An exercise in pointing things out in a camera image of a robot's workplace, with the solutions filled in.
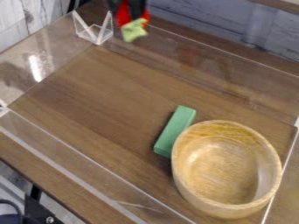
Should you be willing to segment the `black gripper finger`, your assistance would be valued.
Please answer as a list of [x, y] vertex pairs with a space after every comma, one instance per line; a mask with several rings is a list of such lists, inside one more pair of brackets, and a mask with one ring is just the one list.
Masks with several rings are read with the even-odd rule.
[[146, 0], [128, 0], [128, 10], [132, 20], [146, 18]]
[[117, 12], [121, 2], [122, 0], [106, 0], [106, 6], [113, 13]]

